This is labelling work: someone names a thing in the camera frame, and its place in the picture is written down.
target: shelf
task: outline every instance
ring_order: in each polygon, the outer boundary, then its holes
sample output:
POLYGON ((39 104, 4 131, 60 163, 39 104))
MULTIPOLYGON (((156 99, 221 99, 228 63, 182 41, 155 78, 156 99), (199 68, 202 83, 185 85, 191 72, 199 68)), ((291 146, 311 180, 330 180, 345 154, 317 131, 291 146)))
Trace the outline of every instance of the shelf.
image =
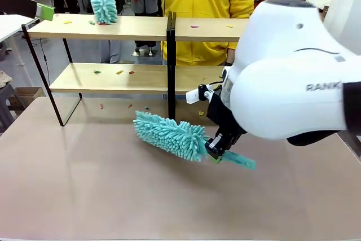
MULTIPOLYGON (((50 89, 61 93, 166 94, 166 69, 166 65, 70 63, 50 89)), ((221 66, 176 67, 176 94, 184 94, 201 83, 219 81, 222 69, 221 66)))
POLYGON ((118 16, 111 25, 91 25, 94 15, 55 14, 52 21, 44 20, 28 30, 32 38, 66 38, 82 40, 166 40, 167 18, 118 16))
MULTIPOLYGON (((118 16, 111 25, 91 25, 94 15, 56 14, 29 29, 32 38, 69 38, 83 40, 165 41, 166 17, 118 16)), ((248 19, 181 18, 176 20, 176 41, 238 42, 248 19)))

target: floor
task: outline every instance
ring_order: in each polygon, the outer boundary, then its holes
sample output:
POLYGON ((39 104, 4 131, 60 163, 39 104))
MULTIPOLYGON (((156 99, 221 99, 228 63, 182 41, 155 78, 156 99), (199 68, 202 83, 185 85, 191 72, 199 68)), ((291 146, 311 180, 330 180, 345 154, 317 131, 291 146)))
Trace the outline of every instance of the floor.
MULTIPOLYGON (((134 15, 130 9, 129 5, 124 5, 123 15, 134 15)), ((39 72, 36 68, 35 62, 30 54, 29 47, 24 39, 22 39, 22 33, 18 33, 14 40, 20 51, 21 57, 25 63, 25 66, 30 74, 31 80, 33 81, 34 86, 44 85, 41 81, 39 72)), ((64 44, 61 39, 41 39, 42 47, 46 55, 47 64, 49 67, 49 78, 50 82, 53 82, 61 71, 69 64, 67 54, 65 52, 64 44)), ((40 45, 40 40, 33 41, 34 49, 37 53, 37 56, 42 64, 43 71, 47 77, 47 68, 44 62, 42 48, 40 45)), ((74 62, 84 62, 84 63, 99 63, 100 54, 99 54, 99 41, 97 40, 68 40, 68 45, 72 54, 74 62)), ((161 50, 160 44, 157 43, 155 50, 157 53, 153 57, 139 57, 132 56, 132 53, 135 49, 134 41, 122 41, 121 45, 121 57, 120 63, 132 63, 135 64, 161 64, 161 50)), ((12 77, 11 85, 13 87, 28 86, 26 79, 24 78, 22 69, 16 65, 15 56, 13 53, 9 53, 5 58, 0 61, 0 71, 4 71, 6 74, 12 77)), ((62 94, 56 93, 55 96, 62 95, 72 95, 72 94, 62 94)), ((129 95, 129 94, 85 94, 86 97, 119 97, 119 98, 135 98, 140 95, 129 95)), ((142 98, 158 98, 159 95, 141 95, 142 98)))

